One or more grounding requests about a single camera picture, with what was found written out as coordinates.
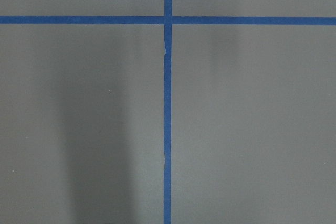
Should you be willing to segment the brown paper table cover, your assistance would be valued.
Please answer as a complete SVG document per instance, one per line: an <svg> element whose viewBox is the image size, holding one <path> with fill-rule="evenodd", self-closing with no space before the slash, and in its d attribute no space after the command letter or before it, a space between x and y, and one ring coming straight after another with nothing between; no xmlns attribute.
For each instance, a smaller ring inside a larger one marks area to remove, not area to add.
<svg viewBox="0 0 336 224"><path fill-rule="evenodd" d="M164 25L1 24L1 223L163 223ZM335 223L335 27L172 26L172 223Z"/></svg>

